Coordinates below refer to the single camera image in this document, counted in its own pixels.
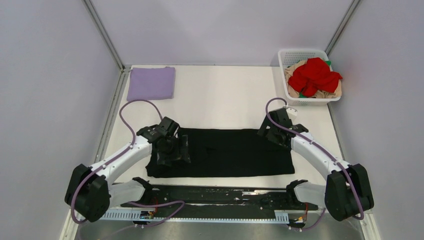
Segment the black t shirt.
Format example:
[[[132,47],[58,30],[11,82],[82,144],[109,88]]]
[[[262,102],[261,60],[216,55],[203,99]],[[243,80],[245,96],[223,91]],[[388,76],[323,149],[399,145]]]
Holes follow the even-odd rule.
[[[153,152],[147,164],[154,178],[236,178],[295,173],[290,150],[259,136],[256,129],[180,128],[188,137],[190,162],[172,166],[157,163]]]

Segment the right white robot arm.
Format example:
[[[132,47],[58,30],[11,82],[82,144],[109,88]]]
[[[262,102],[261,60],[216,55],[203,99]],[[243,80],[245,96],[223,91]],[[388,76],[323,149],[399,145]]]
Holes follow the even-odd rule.
[[[337,221],[359,218],[374,206],[368,172],[361,164],[339,160],[302,124],[293,124],[287,108],[266,113],[258,135],[307,160],[325,179],[324,185],[301,179],[287,185],[286,204],[298,209],[304,203],[328,210]]]

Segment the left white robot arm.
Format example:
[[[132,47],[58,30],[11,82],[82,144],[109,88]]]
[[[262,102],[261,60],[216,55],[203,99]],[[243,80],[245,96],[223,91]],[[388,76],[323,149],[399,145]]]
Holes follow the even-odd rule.
[[[158,165],[189,164],[189,138],[178,133],[180,126],[164,117],[159,124],[133,132],[133,139],[120,151],[90,166],[74,168],[64,201],[85,221],[99,220],[110,208],[129,202],[149,206],[153,201],[151,185],[135,177],[124,183],[116,180],[134,164],[152,156]]]

